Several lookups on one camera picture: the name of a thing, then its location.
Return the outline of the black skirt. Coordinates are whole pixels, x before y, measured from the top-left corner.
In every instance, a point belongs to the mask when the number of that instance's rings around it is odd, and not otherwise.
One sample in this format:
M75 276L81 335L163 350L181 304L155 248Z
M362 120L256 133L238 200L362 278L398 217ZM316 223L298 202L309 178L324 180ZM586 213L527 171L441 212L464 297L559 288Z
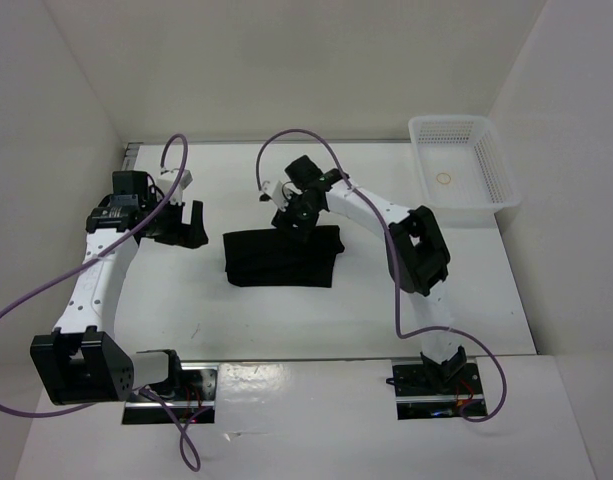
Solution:
M305 243L264 229L225 233L223 245L227 279L238 287L330 288L345 251L336 225L316 227Z

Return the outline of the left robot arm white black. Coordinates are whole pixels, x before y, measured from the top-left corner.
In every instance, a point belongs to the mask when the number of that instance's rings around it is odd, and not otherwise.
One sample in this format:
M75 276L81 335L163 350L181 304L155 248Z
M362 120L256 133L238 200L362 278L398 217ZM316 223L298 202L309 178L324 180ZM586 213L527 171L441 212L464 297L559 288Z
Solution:
M113 191L86 219L87 260L53 331L37 335L32 361L56 405L126 401L149 386L166 400L184 390L181 361L172 349L126 353L114 339L122 287L142 239L197 249L207 244L203 204L192 203L182 220L183 191L189 171L164 170L158 178L144 171L116 171Z

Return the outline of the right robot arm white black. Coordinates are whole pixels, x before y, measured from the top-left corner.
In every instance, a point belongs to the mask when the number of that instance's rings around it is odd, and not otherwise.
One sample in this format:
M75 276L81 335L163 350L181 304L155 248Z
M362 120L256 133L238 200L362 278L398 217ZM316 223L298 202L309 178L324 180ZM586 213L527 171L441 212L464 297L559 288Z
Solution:
M445 393L459 380L465 349L444 336L452 322L444 282L451 256L435 215L426 206L415 209L390 202L353 182L341 169L322 171L303 155L285 168L292 188L280 181L257 181L262 201L277 211L272 225L304 242L322 211L337 214L365 228L385 244L395 289L395 332L406 339L429 333L420 353L424 381Z

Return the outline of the white plastic perforated basket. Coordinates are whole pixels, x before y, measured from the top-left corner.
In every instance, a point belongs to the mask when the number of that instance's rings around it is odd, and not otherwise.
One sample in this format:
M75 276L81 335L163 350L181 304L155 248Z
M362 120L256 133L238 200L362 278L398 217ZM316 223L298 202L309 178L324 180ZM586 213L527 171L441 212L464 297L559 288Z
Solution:
M475 115L409 120L413 158L425 204L447 225L479 225L520 205L521 194L492 121ZM436 181L448 173L448 185Z

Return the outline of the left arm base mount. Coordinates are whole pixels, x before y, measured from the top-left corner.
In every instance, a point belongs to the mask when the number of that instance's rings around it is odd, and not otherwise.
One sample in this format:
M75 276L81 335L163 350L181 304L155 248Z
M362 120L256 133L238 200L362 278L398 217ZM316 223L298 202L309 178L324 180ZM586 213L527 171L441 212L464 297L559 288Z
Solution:
M202 362L183 362L177 383L161 382L148 389L161 398L175 418L182 424L212 424L215 421L215 402L218 386L218 365ZM123 425L173 424L159 402L135 391L124 404Z

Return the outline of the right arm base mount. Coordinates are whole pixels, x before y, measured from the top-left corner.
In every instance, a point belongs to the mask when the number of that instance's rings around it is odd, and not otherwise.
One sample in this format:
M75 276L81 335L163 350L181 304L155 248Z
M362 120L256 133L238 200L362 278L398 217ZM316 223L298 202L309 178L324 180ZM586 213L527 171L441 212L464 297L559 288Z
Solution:
M396 359L385 383L393 388L399 420L483 418L488 414L479 369L464 353L434 367L424 359Z

